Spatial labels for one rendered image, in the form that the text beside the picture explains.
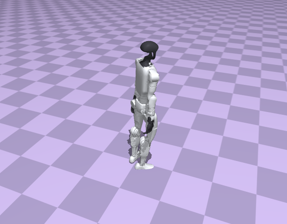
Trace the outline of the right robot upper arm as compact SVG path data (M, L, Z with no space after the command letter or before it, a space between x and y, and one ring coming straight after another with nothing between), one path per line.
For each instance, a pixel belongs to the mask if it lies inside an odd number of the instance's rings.
M156 97L154 92L156 91L157 83L159 81L159 74L155 70L149 70L148 80L149 80L149 86L148 86L147 99L149 101L151 97L153 96Z

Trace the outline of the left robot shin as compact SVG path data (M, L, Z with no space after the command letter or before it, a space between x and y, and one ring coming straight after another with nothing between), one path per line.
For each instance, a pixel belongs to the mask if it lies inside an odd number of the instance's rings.
M130 130L130 133L132 131L132 128ZM137 156L137 150L138 150L140 136L141 136L141 134L139 136L134 136L132 134L130 135L130 141L131 141L131 146L132 146L132 156L134 155L134 157Z

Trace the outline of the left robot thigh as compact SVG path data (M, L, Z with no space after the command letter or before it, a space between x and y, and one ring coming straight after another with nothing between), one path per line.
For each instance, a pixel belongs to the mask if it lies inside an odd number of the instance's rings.
M141 133L141 127L143 124L143 115L136 110L135 100L136 99L133 99L130 102L132 108L134 109L134 122L135 122L135 126L132 128L131 134L134 136L139 136Z

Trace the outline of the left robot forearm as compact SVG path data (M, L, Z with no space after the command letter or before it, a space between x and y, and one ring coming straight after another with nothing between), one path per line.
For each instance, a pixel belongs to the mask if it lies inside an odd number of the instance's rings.
M136 95L136 98L139 98L139 94L138 94L138 92L137 92L137 90L136 90L136 82L135 82L135 92L134 92L135 94L134 95Z

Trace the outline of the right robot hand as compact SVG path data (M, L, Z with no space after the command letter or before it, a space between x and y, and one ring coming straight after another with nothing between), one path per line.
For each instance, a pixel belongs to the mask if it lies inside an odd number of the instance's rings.
M153 120L153 121L151 121L151 117L148 117L147 122L148 122L147 130L146 130L146 132L145 132L145 133L143 133L143 134L150 133L150 132L152 131L152 128L154 127L154 120Z

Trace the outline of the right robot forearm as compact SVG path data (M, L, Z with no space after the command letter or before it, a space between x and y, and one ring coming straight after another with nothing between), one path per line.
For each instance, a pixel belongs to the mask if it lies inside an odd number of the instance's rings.
M155 96L151 97L149 99L149 102L147 104L148 106L148 117L151 117L151 121L155 119L155 106L156 106L156 100L157 98Z

